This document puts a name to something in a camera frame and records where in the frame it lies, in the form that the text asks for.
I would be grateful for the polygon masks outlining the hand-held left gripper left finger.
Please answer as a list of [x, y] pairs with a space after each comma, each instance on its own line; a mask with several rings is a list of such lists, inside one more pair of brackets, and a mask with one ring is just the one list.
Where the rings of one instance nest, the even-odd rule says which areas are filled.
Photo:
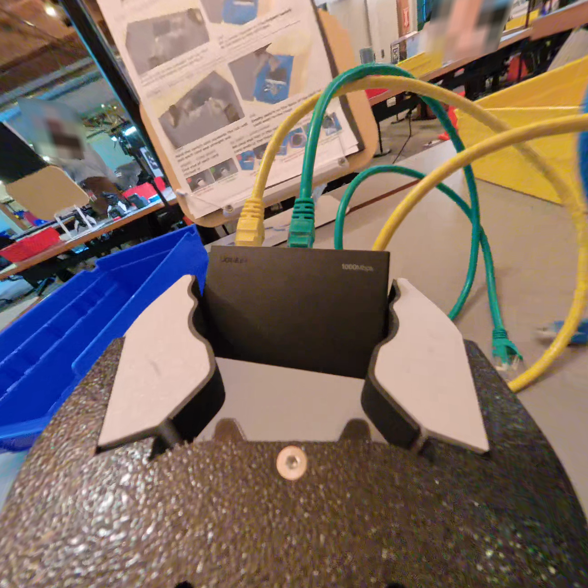
[[194, 326], [199, 284], [183, 276], [125, 334], [97, 451], [155, 439], [164, 450], [198, 438], [226, 394], [208, 340]]

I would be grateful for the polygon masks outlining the blue plastic bin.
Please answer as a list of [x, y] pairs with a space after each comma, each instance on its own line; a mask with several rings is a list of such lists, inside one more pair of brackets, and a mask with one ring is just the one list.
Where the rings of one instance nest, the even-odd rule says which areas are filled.
[[1, 453], [26, 452], [110, 343], [183, 276], [204, 285], [195, 226], [101, 259], [1, 332]]

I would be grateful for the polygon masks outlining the printed instruction sheet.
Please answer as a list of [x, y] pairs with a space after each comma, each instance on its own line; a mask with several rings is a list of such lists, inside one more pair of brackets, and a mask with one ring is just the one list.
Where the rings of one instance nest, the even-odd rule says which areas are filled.
[[195, 218], [239, 207], [336, 66], [313, 1], [98, 1]]

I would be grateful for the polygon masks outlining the black metal pole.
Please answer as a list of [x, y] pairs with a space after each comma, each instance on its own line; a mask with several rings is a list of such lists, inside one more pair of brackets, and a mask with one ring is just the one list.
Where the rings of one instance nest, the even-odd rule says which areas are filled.
[[119, 100], [123, 111], [161, 170], [164, 169], [140, 112], [140, 103], [132, 84], [118, 64], [111, 46], [92, 17], [84, 1], [59, 1], [66, 17], [94, 60], [102, 76]]

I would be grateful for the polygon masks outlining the red plastic bin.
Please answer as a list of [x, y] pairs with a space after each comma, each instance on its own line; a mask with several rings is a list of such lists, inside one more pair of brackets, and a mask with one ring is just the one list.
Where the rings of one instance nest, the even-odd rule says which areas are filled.
[[20, 263], [41, 254], [61, 243], [61, 236], [54, 228], [46, 228], [1, 249], [1, 258], [10, 263]]

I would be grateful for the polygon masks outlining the orange traffic cone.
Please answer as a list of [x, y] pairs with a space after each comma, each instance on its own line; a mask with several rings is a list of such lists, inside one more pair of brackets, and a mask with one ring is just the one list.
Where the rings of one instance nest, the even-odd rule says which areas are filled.
[[437, 138], [442, 142], [453, 141], [455, 136], [459, 136], [458, 118], [456, 115], [456, 108], [451, 105], [444, 105], [443, 116], [437, 116], [443, 132]]

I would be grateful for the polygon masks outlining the wooden workbench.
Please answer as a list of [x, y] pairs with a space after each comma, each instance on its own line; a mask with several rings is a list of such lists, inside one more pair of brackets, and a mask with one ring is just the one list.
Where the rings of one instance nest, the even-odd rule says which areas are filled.
[[164, 205], [162, 201], [153, 202], [149, 204], [147, 207], [136, 210], [126, 215], [125, 217], [116, 220], [111, 219], [109, 221], [105, 221], [101, 223], [98, 227], [93, 228], [92, 230], [85, 231], [80, 235], [77, 235], [67, 240], [60, 240], [60, 242], [52, 244], [50, 247], [40, 252], [39, 254], [36, 254], [21, 262], [13, 263], [7, 268], [2, 269], [1, 281], [7, 280], [12, 275], [21, 274], [25, 270], [28, 270], [55, 256], [63, 254], [66, 251], [70, 251], [92, 240], [98, 239], [104, 234], [113, 232], [117, 229], [121, 229], [129, 224], [133, 224], [138, 220], [142, 219], [143, 217], [147, 217], [151, 213], [158, 212], [162, 209], [174, 210], [174, 208], [177, 206], [179, 206], [179, 200], [177, 198], [172, 198], [170, 201], [168, 201], [168, 206]]

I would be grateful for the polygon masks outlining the yellow plastic bin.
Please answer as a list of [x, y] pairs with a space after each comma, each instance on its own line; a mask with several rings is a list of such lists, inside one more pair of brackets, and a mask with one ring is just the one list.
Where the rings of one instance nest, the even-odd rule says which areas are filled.
[[[481, 98], [476, 103], [509, 127], [518, 128], [579, 114], [586, 86], [587, 57], [584, 57]], [[533, 139], [529, 145], [552, 164], [585, 208], [577, 169], [576, 135]], [[514, 147], [475, 161], [472, 169], [477, 180], [561, 204], [551, 183]]]

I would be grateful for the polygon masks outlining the black network switch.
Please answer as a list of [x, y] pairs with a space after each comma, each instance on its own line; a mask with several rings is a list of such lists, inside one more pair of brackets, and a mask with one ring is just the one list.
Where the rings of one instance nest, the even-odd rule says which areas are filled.
[[216, 357], [364, 379], [389, 269], [387, 251], [212, 246], [194, 326]]

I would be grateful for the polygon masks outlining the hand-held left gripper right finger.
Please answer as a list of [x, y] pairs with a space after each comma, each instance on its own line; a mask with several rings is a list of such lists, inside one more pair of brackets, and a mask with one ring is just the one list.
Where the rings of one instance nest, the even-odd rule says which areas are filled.
[[373, 353], [361, 405], [389, 445], [419, 452], [431, 440], [490, 450], [465, 341], [407, 279], [393, 282], [389, 333]]

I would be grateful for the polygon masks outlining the small black monitor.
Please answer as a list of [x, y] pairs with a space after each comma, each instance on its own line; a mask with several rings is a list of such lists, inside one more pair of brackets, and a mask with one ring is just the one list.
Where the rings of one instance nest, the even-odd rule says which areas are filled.
[[19, 181], [48, 164], [10, 127], [1, 122], [1, 182]]

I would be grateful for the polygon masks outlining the blank wooden clipboard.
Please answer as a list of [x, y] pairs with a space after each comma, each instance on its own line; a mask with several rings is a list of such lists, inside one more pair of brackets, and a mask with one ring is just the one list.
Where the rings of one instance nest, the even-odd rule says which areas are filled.
[[2, 181], [1, 186], [35, 217], [55, 221], [68, 239], [73, 239], [73, 235], [65, 226], [64, 219], [70, 215], [81, 218], [83, 233], [91, 232], [96, 227], [96, 223], [92, 223], [82, 210], [89, 204], [89, 196], [57, 166], [45, 166], [11, 183]]

